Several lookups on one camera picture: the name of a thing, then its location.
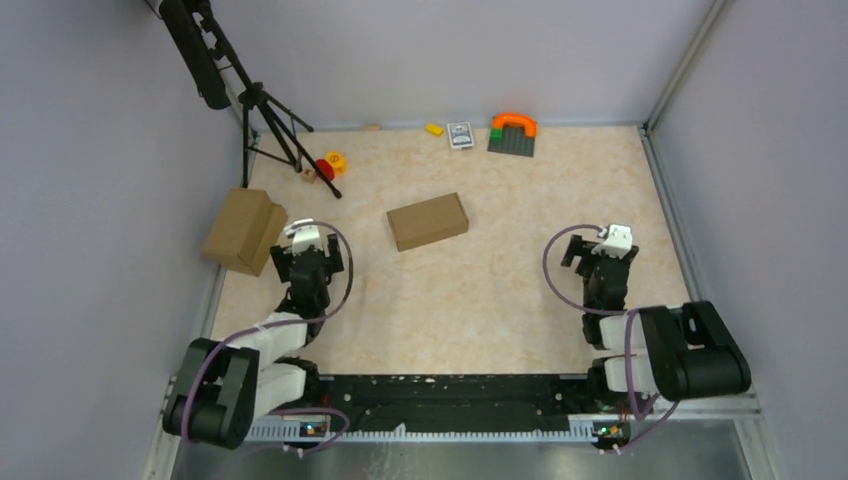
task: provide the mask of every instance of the marble floor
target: marble floor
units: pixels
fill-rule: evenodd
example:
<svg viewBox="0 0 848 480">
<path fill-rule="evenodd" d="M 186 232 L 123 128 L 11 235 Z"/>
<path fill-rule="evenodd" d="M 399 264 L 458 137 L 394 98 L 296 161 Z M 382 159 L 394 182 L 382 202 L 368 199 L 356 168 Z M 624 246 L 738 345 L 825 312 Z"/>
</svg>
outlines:
<svg viewBox="0 0 848 480">
<path fill-rule="evenodd" d="M 267 190 L 290 221 L 336 225 L 353 247 L 347 305 L 300 352 L 322 373 L 585 372 L 595 355 L 580 314 L 548 290 L 541 262 L 548 239 L 576 223 L 632 226 L 640 253 L 629 306 L 688 298 L 635 127 L 540 128 L 534 158 L 489 153 L 487 132 L 474 134 L 477 146 L 461 152 L 423 129 L 300 135 L 316 158 L 346 156 L 334 182 L 341 200 L 257 156 L 251 188 Z M 268 134 L 260 148 L 282 155 Z M 386 212 L 451 192 L 468 233 L 398 253 Z M 553 279 L 579 300 L 579 277 L 559 267 L 567 243 L 554 248 Z M 331 285 L 334 301 L 344 275 Z M 264 320 L 284 291 L 270 260 L 259 277 L 227 273 L 213 338 Z"/>
</svg>

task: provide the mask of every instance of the cardboard box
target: cardboard box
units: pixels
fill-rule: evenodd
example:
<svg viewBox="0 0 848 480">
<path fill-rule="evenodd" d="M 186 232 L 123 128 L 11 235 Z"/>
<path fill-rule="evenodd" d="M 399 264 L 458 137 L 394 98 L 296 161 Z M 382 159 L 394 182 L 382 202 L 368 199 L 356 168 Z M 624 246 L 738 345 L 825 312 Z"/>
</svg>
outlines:
<svg viewBox="0 0 848 480">
<path fill-rule="evenodd" d="M 386 216 L 398 252 L 468 231 L 468 216 L 456 193 L 398 208 Z"/>
<path fill-rule="evenodd" d="M 288 220 L 264 190 L 234 188 L 215 218 L 202 253 L 228 270 L 259 275 Z"/>
</svg>

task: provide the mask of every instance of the yellow block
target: yellow block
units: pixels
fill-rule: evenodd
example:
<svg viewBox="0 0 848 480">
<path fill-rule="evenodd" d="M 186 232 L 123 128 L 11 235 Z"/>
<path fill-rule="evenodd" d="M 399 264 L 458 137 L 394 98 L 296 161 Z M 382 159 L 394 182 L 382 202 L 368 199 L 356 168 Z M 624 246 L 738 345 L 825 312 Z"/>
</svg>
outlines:
<svg viewBox="0 0 848 480">
<path fill-rule="evenodd" d="M 438 126 L 438 125 L 436 125 L 436 124 L 433 124 L 433 123 L 428 123 L 428 124 L 424 127 L 424 130 L 427 130 L 428 132 L 432 133 L 433 135 L 435 135 L 435 136 L 437 136 L 437 137 L 441 137 L 441 136 L 442 136 L 442 132 L 444 132 L 444 131 L 445 131 L 445 129 L 444 129 L 444 128 L 442 128 L 442 127 L 440 127 L 440 126 Z"/>
<path fill-rule="evenodd" d="M 344 160 L 344 155 L 339 152 L 327 152 L 327 163 L 333 167 L 333 173 L 341 175 L 347 171 L 347 163 Z"/>
</svg>

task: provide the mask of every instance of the black tripod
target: black tripod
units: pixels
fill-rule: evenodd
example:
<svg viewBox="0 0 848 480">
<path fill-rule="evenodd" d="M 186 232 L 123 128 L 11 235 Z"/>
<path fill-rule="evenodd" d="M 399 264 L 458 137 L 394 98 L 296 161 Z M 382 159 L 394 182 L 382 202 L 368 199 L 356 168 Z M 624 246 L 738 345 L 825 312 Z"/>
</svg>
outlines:
<svg viewBox="0 0 848 480">
<path fill-rule="evenodd" d="M 303 145 L 297 140 L 297 134 L 294 129 L 294 122 L 299 123 L 306 129 L 307 132 L 312 132 L 315 129 L 312 128 L 311 125 L 304 122 L 300 117 L 295 115 L 291 110 L 286 108 L 282 103 L 280 103 L 276 98 L 272 97 L 268 92 L 266 92 L 262 88 L 261 82 L 253 82 L 250 79 L 250 76 L 247 75 L 247 71 L 245 71 L 244 66 L 242 66 L 241 62 L 238 59 L 238 55 L 236 55 L 233 46 L 230 44 L 229 40 L 227 40 L 226 35 L 224 35 L 223 30 L 221 30 L 221 26 L 215 20 L 215 17 L 212 15 L 212 7 L 210 6 L 208 1 L 200 1 L 197 4 L 198 12 L 200 16 L 203 17 L 203 20 L 200 21 L 200 27 L 207 32 L 212 33 L 217 42 L 215 43 L 215 48 L 212 49 L 212 56 L 216 60 L 221 60 L 226 57 L 227 60 L 230 61 L 230 66 L 235 70 L 236 74 L 241 80 L 242 84 L 244 84 L 244 92 L 238 96 L 239 102 L 242 104 L 242 180 L 241 186 L 242 188 L 246 188 L 248 184 L 248 153 L 250 151 L 254 151 L 257 153 L 261 153 L 267 157 L 273 158 L 274 160 L 278 160 L 285 164 L 291 165 L 294 167 L 295 172 L 300 172 L 303 170 L 303 164 L 301 163 L 301 158 L 305 158 L 307 162 L 312 166 L 315 170 L 315 173 L 318 174 L 318 178 L 320 178 L 327 187 L 333 192 L 336 198 L 342 198 L 342 192 L 339 191 L 332 183 L 330 183 L 330 179 L 324 175 L 324 172 L 321 171 L 316 165 L 315 160 L 309 155 L 309 152 L 303 148 Z M 286 115 L 288 115 L 291 120 L 291 129 L 282 121 L 277 112 L 274 111 L 271 104 L 279 108 Z M 287 158 L 281 158 L 276 155 L 271 155 L 267 152 L 263 152 L 256 147 L 250 146 L 250 123 L 248 121 L 250 111 L 253 110 L 253 107 L 257 107 L 259 113 L 262 114 L 262 118 L 265 119 L 265 122 L 268 124 L 268 128 L 271 129 L 271 133 L 274 134 L 274 138 L 277 139 L 277 142 L 283 148 L 283 151 L 286 154 Z M 288 139 L 294 144 L 297 148 L 298 156 L 295 157 L 294 152 L 292 152 L 291 147 L 289 147 L 286 142 L 283 134 L 288 137 Z"/>
</svg>

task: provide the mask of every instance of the white wall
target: white wall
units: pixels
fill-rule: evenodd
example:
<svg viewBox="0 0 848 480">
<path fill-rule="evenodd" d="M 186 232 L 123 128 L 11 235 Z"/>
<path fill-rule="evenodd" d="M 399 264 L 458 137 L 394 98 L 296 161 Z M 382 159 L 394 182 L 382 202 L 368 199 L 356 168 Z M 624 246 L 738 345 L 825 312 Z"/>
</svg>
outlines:
<svg viewBox="0 0 848 480">
<path fill-rule="evenodd" d="M 141 0 L 0 8 L 0 478 L 139 478 L 238 183 Z"/>
<path fill-rule="evenodd" d="M 848 4 L 735 2 L 658 132 L 788 478 L 844 478 Z"/>
<path fill-rule="evenodd" d="M 254 81 L 316 127 L 650 114 L 710 0 L 243 0 L 213 8 Z"/>
</svg>

